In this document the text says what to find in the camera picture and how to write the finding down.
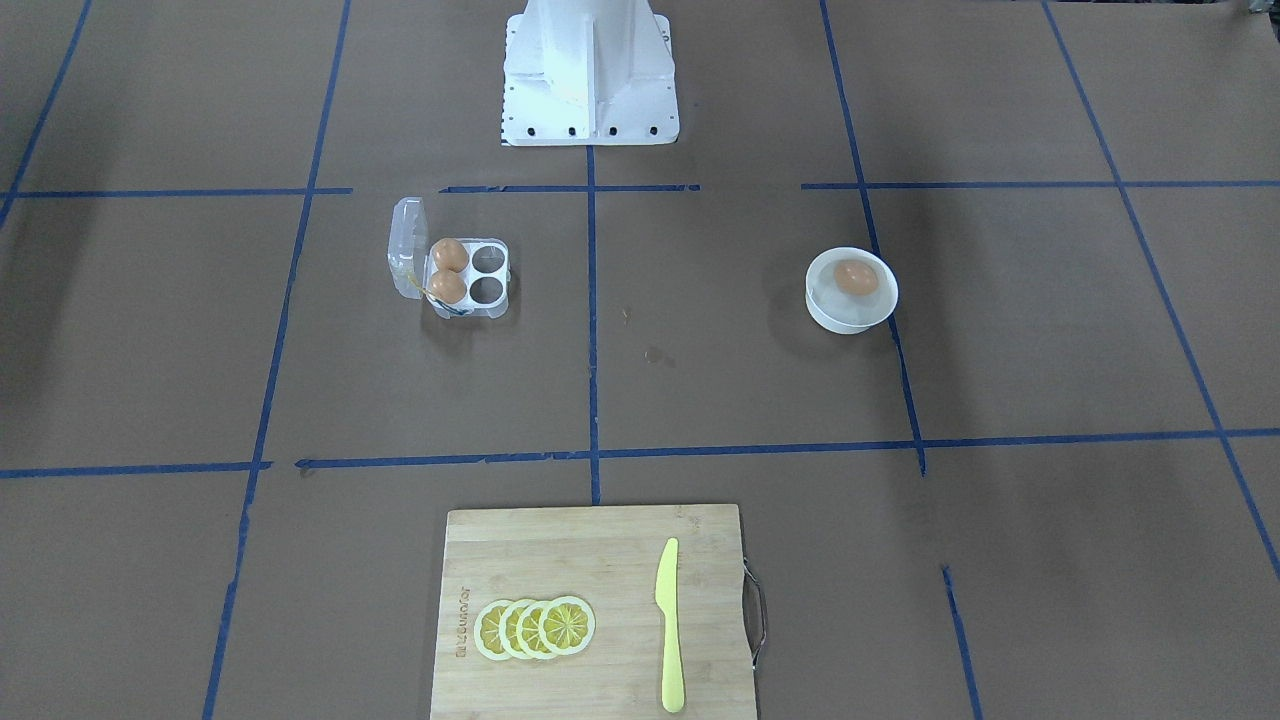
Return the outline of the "clear plastic egg carton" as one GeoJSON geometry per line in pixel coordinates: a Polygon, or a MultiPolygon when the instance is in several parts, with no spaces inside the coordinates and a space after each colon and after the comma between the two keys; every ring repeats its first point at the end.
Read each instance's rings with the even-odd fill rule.
{"type": "Polygon", "coordinates": [[[401,296],[422,300],[444,319],[497,319],[509,306],[512,256],[497,238],[431,240],[421,197],[392,211],[387,265],[401,296]]]}

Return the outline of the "brown egg from bowl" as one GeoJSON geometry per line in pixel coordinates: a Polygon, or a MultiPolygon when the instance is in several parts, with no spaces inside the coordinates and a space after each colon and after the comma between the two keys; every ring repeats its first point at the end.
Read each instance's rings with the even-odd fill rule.
{"type": "Polygon", "coordinates": [[[832,273],[836,287],[851,297],[872,296],[881,286],[876,269],[860,260],[840,260],[832,273]]]}

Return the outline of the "brown egg front carton slot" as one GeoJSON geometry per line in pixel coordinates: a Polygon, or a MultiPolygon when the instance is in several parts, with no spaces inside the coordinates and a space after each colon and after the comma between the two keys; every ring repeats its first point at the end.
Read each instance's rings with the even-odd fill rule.
{"type": "Polygon", "coordinates": [[[429,277],[426,290],[434,301],[454,306],[466,299],[468,287],[458,272],[443,269],[429,277]]]}

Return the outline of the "brown egg carton slot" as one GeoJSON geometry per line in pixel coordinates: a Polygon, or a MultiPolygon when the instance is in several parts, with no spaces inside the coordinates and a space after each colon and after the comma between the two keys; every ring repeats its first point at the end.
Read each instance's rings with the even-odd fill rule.
{"type": "Polygon", "coordinates": [[[452,237],[438,240],[430,249],[430,256],[438,272],[462,273],[470,263],[468,250],[452,237]]]}
{"type": "Polygon", "coordinates": [[[466,299],[468,287],[458,272],[443,269],[429,277],[426,290],[434,301],[454,306],[466,299]]]}

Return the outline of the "brown egg rear carton slot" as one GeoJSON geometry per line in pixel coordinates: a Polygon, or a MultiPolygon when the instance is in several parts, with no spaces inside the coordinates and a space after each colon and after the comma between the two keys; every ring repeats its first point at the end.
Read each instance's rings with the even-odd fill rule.
{"type": "Polygon", "coordinates": [[[438,272],[462,273],[470,263],[468,250],[452,237],[438,240],[430,249],[430,256],[438,272]]]}

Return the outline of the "white round bowl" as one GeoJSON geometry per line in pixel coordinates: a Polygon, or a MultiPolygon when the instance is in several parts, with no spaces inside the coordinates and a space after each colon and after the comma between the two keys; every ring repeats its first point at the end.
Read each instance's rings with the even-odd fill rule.
{"type": "Polygon", "coordinates": [[[836,334],[859,334],[887,322],[899,305],[893,272],[861,249],[820,252],[810,261],[804,286],[810,319],[836,334]]]}

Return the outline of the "bamboo cutting board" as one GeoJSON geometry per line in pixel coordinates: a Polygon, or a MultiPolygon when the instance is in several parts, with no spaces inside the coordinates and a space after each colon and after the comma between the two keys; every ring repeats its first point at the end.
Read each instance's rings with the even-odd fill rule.
{"type": "Polygon", "coordinates": [[[433,719],[754,719],[732,503],[454,510],[433,719]]]}

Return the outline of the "yellow plastic knife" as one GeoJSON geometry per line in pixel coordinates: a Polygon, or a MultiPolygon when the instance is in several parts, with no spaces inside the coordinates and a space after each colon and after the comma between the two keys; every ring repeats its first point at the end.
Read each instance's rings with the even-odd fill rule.
{"type": "Polygon", "coordinates": [[[686,705],[684,659],[678,624],[678,538],[669,537],[655,570],[654,600],[663,618],[660,651],[660,706],[681,714],[686,705]]]}

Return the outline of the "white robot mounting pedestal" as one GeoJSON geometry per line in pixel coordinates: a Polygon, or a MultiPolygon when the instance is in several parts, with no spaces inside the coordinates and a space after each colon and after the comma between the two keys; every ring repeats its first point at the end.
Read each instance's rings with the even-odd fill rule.
{"type": "Polygon", "coordinates": [[[513,147],[675,143],[669,19],[648,1],[529,1],[506,22],[500,141],[513,147]]]}

